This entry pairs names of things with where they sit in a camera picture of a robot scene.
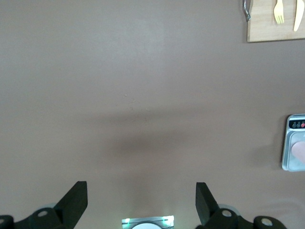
pink object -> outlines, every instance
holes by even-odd
[[[305,164],[305,142],[297,142],[291,148],[292,155]]]

table surface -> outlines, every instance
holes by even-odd
[[[305,174],[281,168],[304,40],[247,43],[239,0],[2,0],[0,28],[0,214],[85,180],[76,229],[168,215],[194,229],[206,182],[248,221],[305,228]]]

wooden knife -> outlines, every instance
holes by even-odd
[[[303,13],[304,13],[304,1],[303,0],[296,0],[296,12],[295,12],[295,26],[294,26],[294,31],[297,31],[297,29],[300,26]]]

white light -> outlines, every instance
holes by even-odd
[[[169,227],[173,227],[173,220],[174,220],[173,216],[164,216],[163,217],[164,224],[166,224]]]

